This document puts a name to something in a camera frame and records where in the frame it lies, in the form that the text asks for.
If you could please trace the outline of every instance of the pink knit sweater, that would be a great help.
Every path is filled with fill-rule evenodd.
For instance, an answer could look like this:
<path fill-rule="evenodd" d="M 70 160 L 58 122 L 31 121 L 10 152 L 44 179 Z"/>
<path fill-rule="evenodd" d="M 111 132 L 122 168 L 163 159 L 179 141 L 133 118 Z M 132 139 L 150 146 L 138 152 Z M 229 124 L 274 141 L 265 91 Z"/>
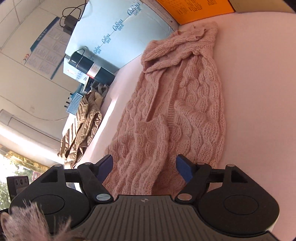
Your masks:
<path fill-rule="evenodd" d="M 176 156 L 217 167 L 225 118 L 213 47 L 217 24 L 151 41 L 143 71 L 106 153 L 114 158 L 104 186 L 116 197 L 171 194 L 184 187 Z"/>

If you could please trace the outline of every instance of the white paper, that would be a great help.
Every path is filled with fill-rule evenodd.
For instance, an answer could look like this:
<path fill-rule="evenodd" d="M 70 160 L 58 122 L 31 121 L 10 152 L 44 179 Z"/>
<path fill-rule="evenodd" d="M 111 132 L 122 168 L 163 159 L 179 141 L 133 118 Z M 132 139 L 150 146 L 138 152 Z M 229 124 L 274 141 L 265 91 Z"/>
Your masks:
<path fill-rule="evenodd" d="M 53 39 L 59 39 L 63 35 L 63 31 L 53 27 L 46 35 L 52 37 Z"/>
<path fill-rule="evenodd" d="M 43 47 L 42 45 L 38 45 L 35 49 L 34 49 L 34 54 L 37 55 L 40 58 L 45 58 L 45 56 L 49 53 L 49 49 Z"/>
<path fill-rule="evenodd" d="M 63 56 L 55 53 L 54 51 L 49 51 L 49 53 L 45 57 L 45 60 L 47 62 L 49 62 L 50 64 L 56 67 L 59 65 L 62 59 L 63 59 Z"/>
<path fill-rule="evenodd" d="M 26 65 L 33 67 L 34 69 L 38 69 L 42 62 L 41 58 L 38 58 L 36 55 L 31 54 L 28 60 L 26 61 Z"/>
<path fill-rule="evenodd" d="M 53 74 L 53 72 L 55 71 L 55 69 L 56 69 L 55 66 L 53 66 L 52 64 L 49 64 L 46 61 L 42 61 L 39 68 L 38 68 L 38 70 L 41 73 L 44 73 L 47 76 L 51 76 Z"/>
<path fill-rule="evenodd" d="M 44 35 L 25 62 L 30 69 L 51 78 L 65 56 L 70 35 L 64 33 L 59 21 Z"/>
<path fill-rule="evenodd" d="M 58 53 L 59 55 L 63 56 L 65 55 L 65 50 L 66 50 L 67 46 L 60 43 L 60 42 L 56 42 L 53 46 L 52 46 L 52 50 L 56 53 Z"/>
<path fill-rule="evenodd" d="M 48 35 L 45 35 L 43 37 L 43 39 L 40 41 L 40 44 L 51 49 L 52 46 L 54 46 L 54 44 L 56 43 L 56 40 L 49 37 Z"/>

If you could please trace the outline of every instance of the ceiling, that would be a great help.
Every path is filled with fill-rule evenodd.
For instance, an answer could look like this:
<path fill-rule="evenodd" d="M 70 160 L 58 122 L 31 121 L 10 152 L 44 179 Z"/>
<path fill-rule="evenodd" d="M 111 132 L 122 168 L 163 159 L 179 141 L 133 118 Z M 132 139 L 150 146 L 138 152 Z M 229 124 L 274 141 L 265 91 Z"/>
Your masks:
<path fill-rule="evenodd" d="M 43 0 L 4 0 L 0 4 L 0 48 Z"/>

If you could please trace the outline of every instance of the beige fabric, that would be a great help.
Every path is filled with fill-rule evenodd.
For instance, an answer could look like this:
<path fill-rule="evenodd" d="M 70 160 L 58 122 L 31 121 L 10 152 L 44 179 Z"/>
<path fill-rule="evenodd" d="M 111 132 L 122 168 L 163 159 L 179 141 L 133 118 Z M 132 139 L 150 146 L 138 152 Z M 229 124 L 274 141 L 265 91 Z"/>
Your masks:
<path fill-rule="evenodd" d="M 74 123 L 63 136 L 58 153 L 65 160 L 66 168 L 73 168 L 91 143 L 102 121 L 101 103 L 101 95 L 94 91 L 80 101 Z"/>

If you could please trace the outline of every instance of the bed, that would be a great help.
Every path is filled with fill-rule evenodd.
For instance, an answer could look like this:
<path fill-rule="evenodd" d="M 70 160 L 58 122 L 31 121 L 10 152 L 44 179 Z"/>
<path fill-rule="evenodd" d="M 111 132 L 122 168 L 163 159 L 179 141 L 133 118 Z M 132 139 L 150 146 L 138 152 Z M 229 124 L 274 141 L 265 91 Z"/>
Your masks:
<path fill-rule="evenodd" d="M 296 237 L 296 15 L 228 14 L 216 21 L 214 59 L 222 81 L 226 139 L 219 168 L 232 163 L 279 203 L 273 233 Z M 104 119 L 79 164 L 97 162 L 116 132 L 142 67 L 137 57 L 120 69 L 102 105 Z M 71 124 L 69 117 L 64 131 Z"/>

